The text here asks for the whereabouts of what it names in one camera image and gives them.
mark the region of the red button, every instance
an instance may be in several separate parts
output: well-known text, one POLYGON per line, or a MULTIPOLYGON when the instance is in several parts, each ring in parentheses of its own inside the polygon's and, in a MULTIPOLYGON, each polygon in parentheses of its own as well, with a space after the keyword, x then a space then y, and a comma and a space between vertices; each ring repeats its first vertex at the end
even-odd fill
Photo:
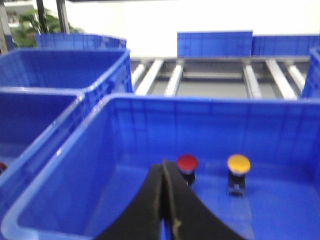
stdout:
POLYGON ((198 160, 189 154, 181 155, 176 163, 182 171, 193 171, 198 166, 198 160))

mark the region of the white wall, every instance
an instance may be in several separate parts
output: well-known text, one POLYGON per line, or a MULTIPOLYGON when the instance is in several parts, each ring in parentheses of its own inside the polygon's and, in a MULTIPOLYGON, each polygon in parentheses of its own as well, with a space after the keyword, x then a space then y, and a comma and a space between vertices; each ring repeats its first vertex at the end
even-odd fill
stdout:
MULTIPOLYGON (((57 11, 55 2, 43 0, 57 11)), ((132 56, 175 57, 177 32, 183 31, 320 33, 320 0, 67 2, 66 8, 69 22, 87 33, 127 38, 132 56)))

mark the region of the green plant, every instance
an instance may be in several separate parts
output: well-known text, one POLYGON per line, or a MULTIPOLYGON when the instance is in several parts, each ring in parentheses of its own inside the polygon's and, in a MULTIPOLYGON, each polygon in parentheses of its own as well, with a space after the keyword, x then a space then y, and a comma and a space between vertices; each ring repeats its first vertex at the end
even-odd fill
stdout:
MULTIPOLYGON (((35 34, 44 32, 39 22, 38 10, 33 9, 19 15, 19 26, 12 31, 13 43, 16 47, 36 47, 35 34)), ((53 16, 50 10, 44 11, 45 28, 47 33, 61 32, 59 19, 53 16)), ((70 26, 70 32, 79 32, 78 29, 70 26)))

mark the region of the blue plastic bin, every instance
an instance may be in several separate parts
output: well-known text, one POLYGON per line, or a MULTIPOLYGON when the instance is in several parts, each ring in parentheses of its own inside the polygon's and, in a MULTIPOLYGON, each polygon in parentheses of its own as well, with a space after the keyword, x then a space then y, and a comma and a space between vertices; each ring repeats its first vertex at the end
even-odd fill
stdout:
POLYGON ((320 46, 319 35, 254 36, 253 56, 309 56, 310 48, 320 46))
POLYGON ((178 57, 250 56, 252 36, 252 31, 179 32, 178 57))
POLYGON ((14 50, 0 57, 0 76, 0 87, 85 94, 89 109, 107 94, 133 92, 126 49, 14 50))
POLYGON ((320 47, 313 48, 310 52, 310 65, 301 97, 320 98, 320 47))
POLYGON ((151 164, 198 158, 193 189, 255 240, 320 239, 320 102, 106 96, 2 222, 11 240, 87 240, 109 226, 151 164), (227 159, 251 160, 228 195, 227 159))
POLYGON ((83 96, 0 90, 0 220, 85 115, 83 96))
POLYGON ((35 40, 39 48, 57 49, 125 49, 127 45, 125 39, 84 33, 42 33, 36 34, 35 40))

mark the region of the yellow button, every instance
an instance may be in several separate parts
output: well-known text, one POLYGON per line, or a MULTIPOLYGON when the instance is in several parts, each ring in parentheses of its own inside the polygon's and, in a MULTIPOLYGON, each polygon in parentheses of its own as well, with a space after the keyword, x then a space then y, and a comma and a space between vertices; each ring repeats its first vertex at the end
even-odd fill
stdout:
POLYGON ((251 167, 249 159, 241 154, 231 155, 227 164, 230 171, 235 174, 246 174, 251 167))

